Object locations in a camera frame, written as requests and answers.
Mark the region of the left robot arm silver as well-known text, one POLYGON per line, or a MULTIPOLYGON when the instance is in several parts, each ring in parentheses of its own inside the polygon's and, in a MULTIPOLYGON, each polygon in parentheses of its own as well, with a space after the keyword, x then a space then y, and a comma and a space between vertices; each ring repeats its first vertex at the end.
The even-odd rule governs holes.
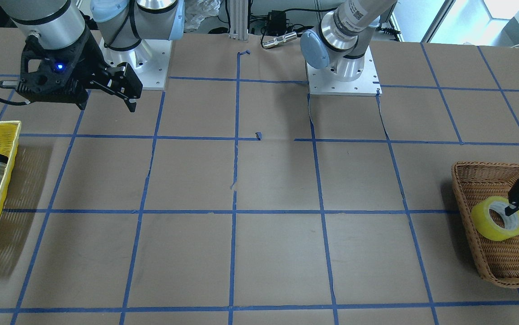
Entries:
POLYGON ((346 0, 300 37, 313 94, 377 95, 369 43, 393 0, 346 0))

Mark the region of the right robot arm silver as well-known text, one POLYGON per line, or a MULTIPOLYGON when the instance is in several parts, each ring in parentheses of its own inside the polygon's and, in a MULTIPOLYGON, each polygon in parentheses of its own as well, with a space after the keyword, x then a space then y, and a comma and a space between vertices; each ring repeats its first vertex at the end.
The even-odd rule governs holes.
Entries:
POLYGON ((181 39, 183 0, 93 0, 88 18, 73 0, 1 0, 24 33, 20 74, 0 81, 0 102, 71 103, 86 108, 89 90, 136 110, 147 72, 162 72, 148 41, 181 39))

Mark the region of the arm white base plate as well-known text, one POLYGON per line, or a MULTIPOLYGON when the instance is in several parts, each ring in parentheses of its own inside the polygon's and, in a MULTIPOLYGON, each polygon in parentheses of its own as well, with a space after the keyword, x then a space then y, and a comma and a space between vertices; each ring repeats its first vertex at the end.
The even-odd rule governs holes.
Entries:
POLYGON ((371 47, 357 59, 340 58, 316 69, 305 64, 311 95, 380 96, 383 94, 371 47))
POLYGON ((173 43, 169 40, 142 40, 137 47, 127 51, 107 49, 103 46, 103 39, 99 45, 104 59, 111 66, 129 63, 144 90, 164 90, 173 43))

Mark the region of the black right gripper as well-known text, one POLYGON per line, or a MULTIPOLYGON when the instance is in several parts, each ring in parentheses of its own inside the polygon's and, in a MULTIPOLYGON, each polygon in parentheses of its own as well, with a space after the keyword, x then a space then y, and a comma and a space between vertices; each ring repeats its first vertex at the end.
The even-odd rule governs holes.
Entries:
POLYGON ((31 31, 20 58, 15 91, 30 102, 72 103, 86 109, 88 90, 102 90, 123 99, 135 113, 142 82, 127 62, 109 66, 90 29, 63 49, 44 49, 41 34, 31 31))

